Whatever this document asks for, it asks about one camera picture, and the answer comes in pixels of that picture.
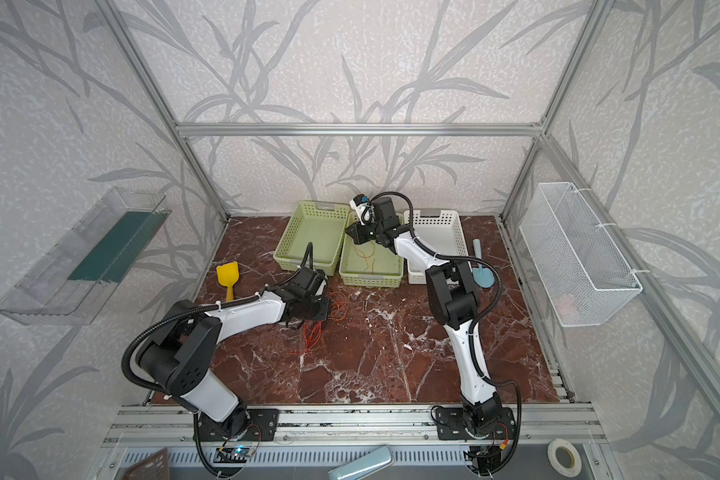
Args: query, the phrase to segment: marble surface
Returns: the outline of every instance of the marble surface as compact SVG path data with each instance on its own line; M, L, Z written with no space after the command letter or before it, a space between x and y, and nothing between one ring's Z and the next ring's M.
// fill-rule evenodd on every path
M501 302L480 324L490 376L515 379L524 402L557 402L546 362L520 294L517 279L492 216L462 217L468 244L480 238L484 258L506 284ZM216 265L237 261L236 297L277 283L289 273L272 259L287 217L237 217L216 253L198 302L223 299ZM223 341L212 370L235 394L253 404L331 402L460 402L459 374L445 330L430 315L426 286L397 289L345 286L330 278L328 289L348 298L348 314L327 322L308 355L300 330L282 323L260 326ZM485 306L493 291L480 294ZM514 390L500 389L514 403ZM162 402L156 396L155 402Z

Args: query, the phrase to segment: wallpaper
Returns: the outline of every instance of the wallpaper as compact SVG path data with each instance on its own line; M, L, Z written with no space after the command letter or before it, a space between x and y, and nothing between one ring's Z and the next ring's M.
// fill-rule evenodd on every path
M192 147L232 214L290 214L300 200L346 204L384 190L405 193L415 208L496 214L530 139L204 137ZM387 162L385 150L401 153Z
M720 364L720 2L639 6L553 133Z
M172 209L86 327L0 315L0 480L82 478L145 392L126 344L192 293L223 225L88 2L0 0L0 297L117 186Z
M178 121L431 123L538 121L590 0L116 4Z
M538 121L590 8L590 0L116 4L182 122ZM347 202L387 188L416 206L497 213L530 140L192 142L232 214L284 214L299 200Z
M542 153L507 218L508 230L552 337L566 386L592 402L624 478L720 479L720 422L639 297L601 326L560 326L520 234L534 188L562 181Z

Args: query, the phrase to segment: roll of tape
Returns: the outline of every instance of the roll of tape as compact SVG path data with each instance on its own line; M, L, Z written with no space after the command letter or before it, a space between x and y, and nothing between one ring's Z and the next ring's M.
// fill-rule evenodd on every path
M570 466L565 466L557 459L557 451L563 450L570 456ZM557 473L567 477L575 477L581 473L581 455L576 447L567 440L556 438L547 446L547 458Z

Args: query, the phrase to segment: light green basket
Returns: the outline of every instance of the light green basket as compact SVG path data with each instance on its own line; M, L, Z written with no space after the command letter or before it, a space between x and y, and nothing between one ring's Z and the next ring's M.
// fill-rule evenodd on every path
M298 202L285 233L275 249L275 262L283 270L298 270L307 244L312 242L315 269L331 276L342 252L349 205L329 202Z
M348 224L353 224L356 220L357 215L351 212ZM358 255L358 251L368 258L364 259ZM376 242L357 245L355 250L355 242L347 235L344 238L338 273L342 276L345 285L397 288L400 286L400 279L403 278L403 263L401 256L395 255L389 248Z

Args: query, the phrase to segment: green board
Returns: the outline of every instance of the green board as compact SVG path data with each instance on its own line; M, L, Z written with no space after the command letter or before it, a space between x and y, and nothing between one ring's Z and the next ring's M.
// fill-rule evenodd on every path
M122 282L166 217L168 212L126 212L67 279Z

